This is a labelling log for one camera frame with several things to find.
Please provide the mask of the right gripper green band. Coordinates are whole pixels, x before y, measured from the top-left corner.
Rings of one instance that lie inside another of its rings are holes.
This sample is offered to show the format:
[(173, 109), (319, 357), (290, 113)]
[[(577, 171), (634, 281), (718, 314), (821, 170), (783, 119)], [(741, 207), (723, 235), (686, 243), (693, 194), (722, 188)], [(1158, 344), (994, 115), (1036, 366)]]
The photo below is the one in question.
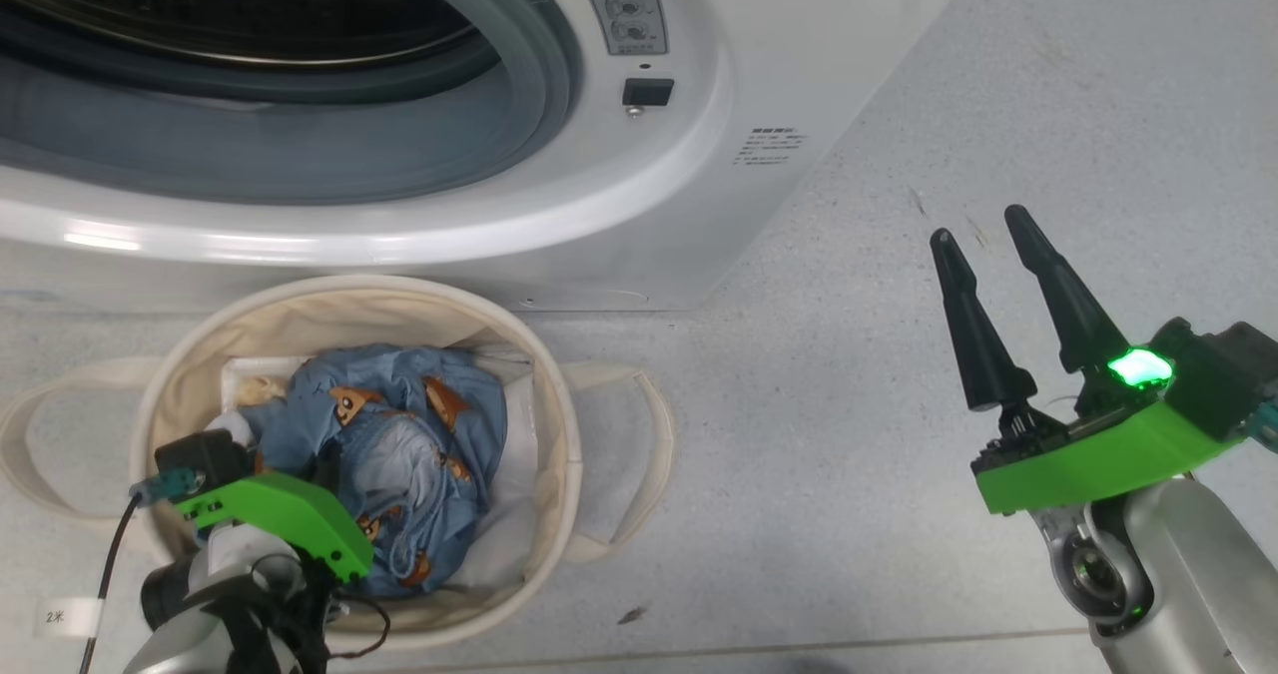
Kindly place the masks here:
[(1150, 349), (1130, 350), (1090, 288), (1051, 244), (1022, 205), (1005, 224), (1024, 269), (1033, 272), (1068, 373), (1102, 368), (1128, 402), (1065, 425), (1028, 404), (1036, 382), (996, 333), (978, 301), (976, 278), (953, 233), (938, 228), (930, 252), (970, 411), (1002, 409), (999, 437), (973, 460), (973, 478), (993, 514), (1013, 514), (1113, 498), (1213, 460), (1243, 437), (1251, 393), (1215, 379), (1195, 381)]

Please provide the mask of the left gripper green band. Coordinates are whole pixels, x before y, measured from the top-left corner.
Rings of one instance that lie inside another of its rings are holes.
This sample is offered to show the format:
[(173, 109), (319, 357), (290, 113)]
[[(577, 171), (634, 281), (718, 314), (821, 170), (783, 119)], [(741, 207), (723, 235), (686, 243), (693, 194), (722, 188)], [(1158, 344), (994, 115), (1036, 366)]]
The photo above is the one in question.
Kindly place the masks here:
[(197, 528), (229, 521), (252, 524), (323, 561), (337, 582), (351, 583), (371, 573), (373, 547), (354, 515), (334, 492), (291, 474), (250, 474), (196, 492), (178, 504), (178, 513)]

